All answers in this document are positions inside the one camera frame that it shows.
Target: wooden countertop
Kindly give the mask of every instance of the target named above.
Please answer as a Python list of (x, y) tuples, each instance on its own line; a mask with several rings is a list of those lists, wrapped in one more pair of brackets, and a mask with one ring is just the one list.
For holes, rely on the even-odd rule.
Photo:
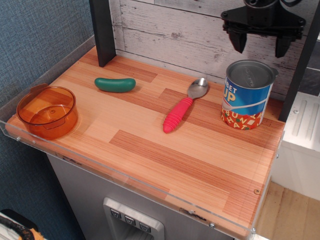
[[(94, 85), (96, 78), (134, 78), (136, 87), (104, 92)], [(102, 68), (93, 48), (51, 84), (76, 96), (79, 119), (70, 133), (43, 141), (17, 130), (25, 127), (16, 115), (7, 130), (172, 208), (194, 211), (198, 220), (244, 239), (248, 231), (241, 226), (253, 227), (283, 133), (285, 124), (277, 120), (282, 102), (269, 100), (259, 127), (234, 129), (221, 120), (224, 86), (210, 82), (208, 93), (194, 101), (178, 128), (164, 133), (166, 115), (194, 80), (120, 56)]]

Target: whitewashed wood wall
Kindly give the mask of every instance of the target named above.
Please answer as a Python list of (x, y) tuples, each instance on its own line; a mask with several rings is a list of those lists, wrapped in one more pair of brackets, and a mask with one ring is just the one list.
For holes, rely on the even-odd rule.
[(241, 54), (223, 31), (221, 13), (244, 6), (243, 0), (109, 0), (117, 55), (220, 84), (231, 63), (261, 61), (279, 71), (270, 96), (279, 100), (288, 92), (318, 3), (286, 7), (307, 24), (303, 38), (276, 58), (275, 37), (248, 34)]

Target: gray cabinet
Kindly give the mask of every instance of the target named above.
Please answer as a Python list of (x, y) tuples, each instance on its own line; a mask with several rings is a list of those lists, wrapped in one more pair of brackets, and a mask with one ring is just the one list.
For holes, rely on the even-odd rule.
[[(106, 210), (106, 205), (104, 205), (106, 198), (163, 224), (165, 240), (233, 240), (232, 237), (211, 229), (208, 225), (76, 165), (52, 155), (48, 155), (48, 157), (87, 240), (114, 239), (112, 231), (115, 229), (108, 223), (107, 218), (109, 217), (113, 217), (112, 221), (118, 227), (122, 226), (123, 231), (129, 229), (128, 223), (122, 221), (119, 224), (115, 216), (110, 216), (111, 212)], [(131, 228), (130, 231), (136, 235), (138, 230), (138, 228)]]

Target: orange plastic bowl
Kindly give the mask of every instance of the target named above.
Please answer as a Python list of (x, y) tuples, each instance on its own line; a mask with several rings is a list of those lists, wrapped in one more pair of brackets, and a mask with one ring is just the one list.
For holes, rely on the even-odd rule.
[(67, 134), (78, 120), (75, 95), (64, 87), (47, 84), (31, 88), (16, 113), (30, 133), (47, 140)]

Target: wooden floor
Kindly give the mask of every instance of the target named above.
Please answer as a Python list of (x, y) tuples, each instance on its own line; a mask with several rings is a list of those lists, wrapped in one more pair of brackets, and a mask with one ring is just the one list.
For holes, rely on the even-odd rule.
[(269, 240), (320, 240), (320, 201), (271, 182), (256, 233)]

